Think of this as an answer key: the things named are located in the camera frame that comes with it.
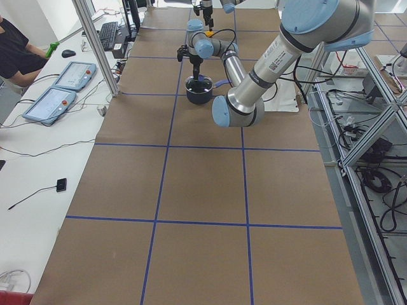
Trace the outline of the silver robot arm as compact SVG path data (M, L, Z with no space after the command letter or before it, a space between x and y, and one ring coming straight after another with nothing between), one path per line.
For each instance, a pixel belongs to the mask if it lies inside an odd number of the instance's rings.
M212 18L213 14L213 1L212 0L201 0L201 1L190 1L190 0L181 0L181 1L166 1L166 3L183 3L192 5L193 12L196 16L203 16L205 25L211 31L214 27L214 20ZM235 10L235 7L243 3L243 1L238 0L220 0L221 7L225 13L231 13Z
M212 117L221 127L255 125L264 115L262 99L280 76L304 53L320 43L326 51L346 51L367 45L373 37L375 1L287 1L280 32L245 72L231 43L207 37L199 19L187 25L187 47L202 59L220 57L232 88L212 103Z

